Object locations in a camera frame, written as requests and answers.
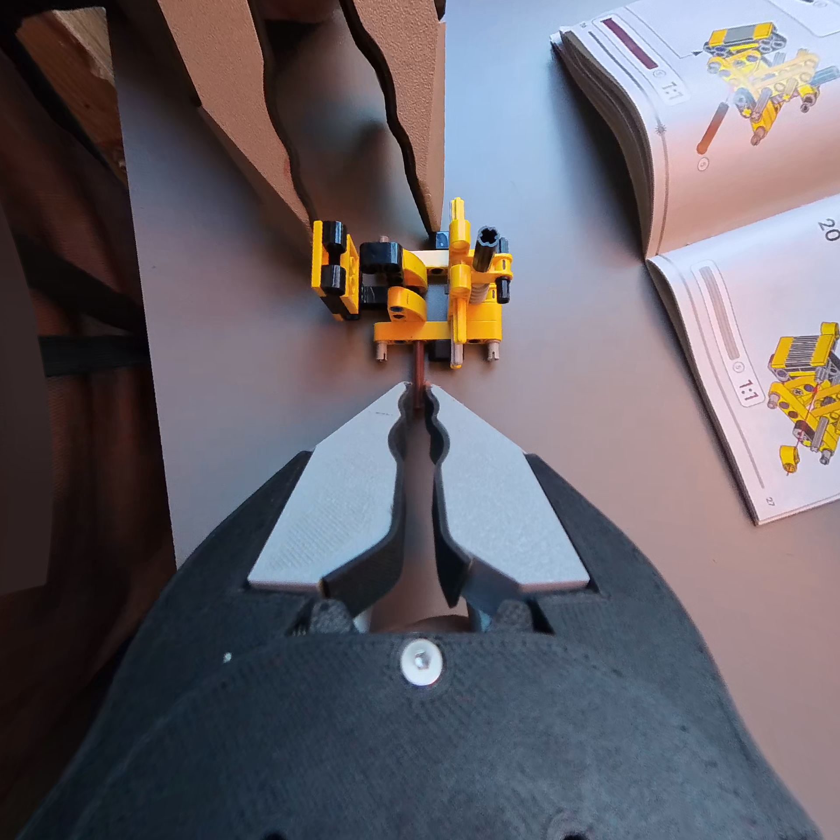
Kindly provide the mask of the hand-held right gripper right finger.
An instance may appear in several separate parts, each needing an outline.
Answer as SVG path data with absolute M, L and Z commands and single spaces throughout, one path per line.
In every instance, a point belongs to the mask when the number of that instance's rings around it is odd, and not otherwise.
M 437 385 L 427 387 L 433 522 L 444 597 L 492 614 L 507 599 L 579 589 L 588 575 L 526 454 Z

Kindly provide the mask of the yellow and black lego model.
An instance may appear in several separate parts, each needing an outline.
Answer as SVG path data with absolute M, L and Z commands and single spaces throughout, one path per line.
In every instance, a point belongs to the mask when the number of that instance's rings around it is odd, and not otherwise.
M 454 370 L 468 344 L 485 345 L 488 361 L 498 360 L 512 278 L 508 240 L 493 226 L 472 238 L 460 197 L 450 203 L 448 231 L 436 233 L 430 250 L 391 240 L 356 245 L 341 222 L 313 224 L 311 288 L 338 321 L 385 314 L 374 324 L 378 361 L 386 361 L 389 347 L 413 343 Z

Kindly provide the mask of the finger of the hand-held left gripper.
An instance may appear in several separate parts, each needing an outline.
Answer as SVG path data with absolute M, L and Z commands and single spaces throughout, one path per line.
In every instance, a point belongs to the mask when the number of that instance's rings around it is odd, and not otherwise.
M 445 23 L 433 1 L 342 1 L 385 99 L 387 125 L 430 238 L 445 194 Z
M 198 110 L 279 227 L 309 227 L 297 154 L 270 103 L 257 2 L 160 1 Z

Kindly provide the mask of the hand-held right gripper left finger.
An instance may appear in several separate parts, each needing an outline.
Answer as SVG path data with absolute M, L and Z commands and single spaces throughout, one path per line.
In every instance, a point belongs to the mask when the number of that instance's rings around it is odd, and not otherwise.
M 248 575 L 259 589 L 341 601 L 352 616 L 403 569 L 408 382 L 326 437 L 291 492 Z

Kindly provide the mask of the lego instruction booklet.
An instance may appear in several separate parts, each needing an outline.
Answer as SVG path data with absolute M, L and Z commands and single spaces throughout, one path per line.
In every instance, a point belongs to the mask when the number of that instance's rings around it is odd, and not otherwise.
M 838 499 L 838 2 L 634 2 L 551 39 L 753 519 Z

